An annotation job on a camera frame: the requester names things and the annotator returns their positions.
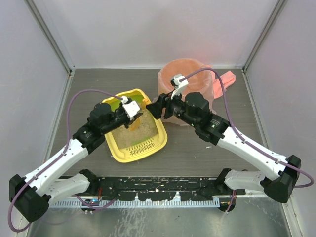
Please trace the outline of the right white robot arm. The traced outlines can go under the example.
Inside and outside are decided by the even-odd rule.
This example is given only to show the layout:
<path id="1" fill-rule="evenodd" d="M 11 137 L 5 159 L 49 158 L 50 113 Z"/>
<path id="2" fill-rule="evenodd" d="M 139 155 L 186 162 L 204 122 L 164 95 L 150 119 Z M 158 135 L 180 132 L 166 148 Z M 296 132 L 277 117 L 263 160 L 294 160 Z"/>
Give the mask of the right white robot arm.
<path id="1" fill-rule="evenodd" d="M 174 116 L 195 129 L 205 142 L 224 148 L 258 169 L 257 172 L 224 169 L 218 176 L 232 190 L 248 189 L 264 192 L 271 199 L 287 203 L 299 178 L 301 160 L 277 154 L 242 135 L 230 122 L 211 112 L 209 102 L 199 92 L 182 98 L 161 94 L 146 108 L 154 118 Z"/>

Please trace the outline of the yellow green litter box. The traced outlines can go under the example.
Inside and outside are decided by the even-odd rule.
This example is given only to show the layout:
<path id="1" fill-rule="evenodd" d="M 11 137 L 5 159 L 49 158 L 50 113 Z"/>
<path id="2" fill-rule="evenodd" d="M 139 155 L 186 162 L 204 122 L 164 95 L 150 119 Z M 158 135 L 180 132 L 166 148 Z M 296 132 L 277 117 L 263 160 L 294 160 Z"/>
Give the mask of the yellow green litter box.
<path id="1" fill-rule="evenodd" d="M 167 133 L 162 121 L 156 120 L 146 109 L 146 105 L 151 103 L 149 97 L 140 89 L 121 92 L 117 96 L 130 97 L 136 101 L 143 114 L 128 129 L 121 126 L 105 135 L 113 158 L 128 163 L 161 150 L 167 143 Z"/>

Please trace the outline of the orange litter scoop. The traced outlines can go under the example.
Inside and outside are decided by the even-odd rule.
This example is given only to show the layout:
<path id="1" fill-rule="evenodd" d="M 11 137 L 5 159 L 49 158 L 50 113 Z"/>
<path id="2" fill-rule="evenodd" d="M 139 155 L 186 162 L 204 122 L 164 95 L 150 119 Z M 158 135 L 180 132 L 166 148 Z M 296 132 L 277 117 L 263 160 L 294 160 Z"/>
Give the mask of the orange litter scoop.
<path id="1" fill-rule="evenodd" d="M 146 106 L 150 103 L 150 100 L 148 98 L 144 98 L 140 104 L 140 107 L 142 110 L 145 110 Z M 130 126 L 129 126 L 129 130 L 130 131 L 135 131 L 138 126 L 140 125 L 140 118 L 137 118 Z"/>

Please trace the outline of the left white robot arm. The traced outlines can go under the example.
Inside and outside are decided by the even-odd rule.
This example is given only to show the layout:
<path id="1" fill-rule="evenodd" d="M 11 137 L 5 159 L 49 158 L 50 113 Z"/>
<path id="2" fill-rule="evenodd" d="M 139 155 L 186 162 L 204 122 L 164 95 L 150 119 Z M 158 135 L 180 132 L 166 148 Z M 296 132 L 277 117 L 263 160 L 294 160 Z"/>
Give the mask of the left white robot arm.
<path id="1" fill-rule="evenodd" d="M 90 171 L 82 171 L 62 182 L 53 183 L 75 163 L 91 154 L 105 141 L 105 135 L 121 126 L 128 128 L 142 115 L 136 101 L 120 103 L 114 111 L 107 103 L 98 103 L 90 112 L 84 126 L 69 139 L 64 148 L 39 168 L 9 180 L 9 201 L 28 222 L 44 215 L 49 206 L 65 197 L 97 190 L 97 180 Z"/>

